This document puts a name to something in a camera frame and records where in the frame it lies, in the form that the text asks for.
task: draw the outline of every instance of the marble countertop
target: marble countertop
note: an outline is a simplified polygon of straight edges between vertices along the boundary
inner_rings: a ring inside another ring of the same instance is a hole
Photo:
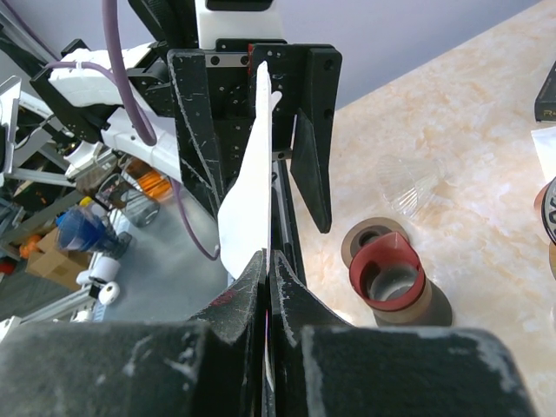
[[[338,111],[330,160],[333,224],[321,235],[292,189],[308,287],[356,326],[375,326],[350,286],[341,243],[358,222],[395,219],[454,326],[512,351],[539,415],[556,414],[556,281],[533,201],[545,180],[533,102],[556,60],[556,2],[545,0]],[[409,221],[383,201],[383,155],[441,158],[449,178]]]

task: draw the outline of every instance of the white napkin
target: white napkin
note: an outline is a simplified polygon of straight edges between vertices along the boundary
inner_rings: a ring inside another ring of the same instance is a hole
[[[556,177],[556,126],[532,130],[531,136],[537,149],[542,173],[546,182],[550,182]]]
[[[270,93],[267,63],[257,69],[256,119],[245,149],[240,174],[218,212],[222,265],[239,278],[253,254],[270,248],[272,110],[281,93]],[[267,251],[267,272],[270,253]]]

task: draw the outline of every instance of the cable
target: cable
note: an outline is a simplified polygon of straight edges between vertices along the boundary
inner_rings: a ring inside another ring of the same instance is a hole
[[[205,249],[203,247],[203,245],[201,245],[201,243],[199,242],[199,239],[197,239],[197,236],[195,236],[195,232],[193,231],[193,229],[191,228],[191,225],[189,224],[188,217],[185,213],[185,208],[183,207],[182,199],[180,197],[180,190],[181,190],[182,185],[178,181],[176,181],[174,178],[170,178],[170,182],[172,184],[172,191],[174,192],[174,198],[177,201],[177,207],[180,211],[180,216],[182,217],[183,224],[185,226],[185,229],[187,229],[187,231],[189,233],[189,236],[191,237],[191,240],[193,241],[195,246],[197,246],[199,251],[207,257],[207,259],[209,259],[211,261],[216,261],[218,259],[218,257],[220,256],[220,247],[216,246],[215,254],[211,255],[208,252],[208,250]]]
[[[106,39],[106,50],[114,74],[114,84],[122,97],[122,103],[128,112],[128,117],[133,123],[142,141],[149,146],[156,145],[156,135],[152,126],[146,123],[133,97],[133,91],[129,86],[128,73],[123,63],[122,43],[120,42],[120,30],[118,29],[118,4],[117,0],[103,0],[103,27]]]
[[[8,0],[0,0],[0,1],[6,7],[6,9],[8,9],[8,11],[12,14],[12,16],[17,20],[17,22],[23,28],[23,30],[25,30],[36,43],[41,45],[41,47],[43,47],[43,49],[46,50],[49,53],[49,55],[52,56],[53,59],[57,60],[58,58],[56,56],[56,53],[54,53],[53,50],[51,50],[48,46],[46,46],[46,44],[44,44],[44,42],[35,33],[35,31],[21,18],[21,16],[19,16],[19,13],[16,12],[16,10],[13,8],[10,2]]]
[[[76,69],[78,64],[79,63],[71,62],[71,61],[58,61],[58,62],[55,62],[55,63],[47,63],[44,66],[44,68],[49,68],[49,69],[52,69],[52,70],[56,70],[56,69],[60,69],[60,68]],[[100,72],[106,78],[108,78],[111,82],[116,84],[116,80],[114,78],[114,75],[108,69],[105,69],[102,65],[99,65],[98,63],[80,63],[80,64],[81,64],[81,67],[86,69],[86,70],[92,70],[93,69],[95,71]],[[147,131],[149,133],[152,133],[152,136],[154,137],[155,136],[155,130],[153,129],[153,125],[150,124],[150,120],[147,118],[147,115],[142,110],[141,106],[137,105],[136,102],[134,102],[134,105],[136,106],[136,110],[137,110],[137,113],[139,114],[139,118],[142,121],[144,121],[144,125],[145,125]]]

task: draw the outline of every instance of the gray wall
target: gray wall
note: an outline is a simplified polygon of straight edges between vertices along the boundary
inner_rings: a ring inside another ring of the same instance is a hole
[[[100,0],[11,0],[52,48],[81,37],[103,48]],[[489,29],[538,0],[280,0],[290,43],[331,43],[344,56],[339,107]],[[149,42],[119,0],[122,45]]]

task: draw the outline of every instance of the yellow cap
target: yellow cap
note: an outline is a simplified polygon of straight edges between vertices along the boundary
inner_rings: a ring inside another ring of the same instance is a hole
[[[93,201],[92,198],[90,198],[90,197],[84,197],[84,198],[79,202],[79,205],[80,205],[81,207],[87,207],[89,204],[92,203],[92,201]]]

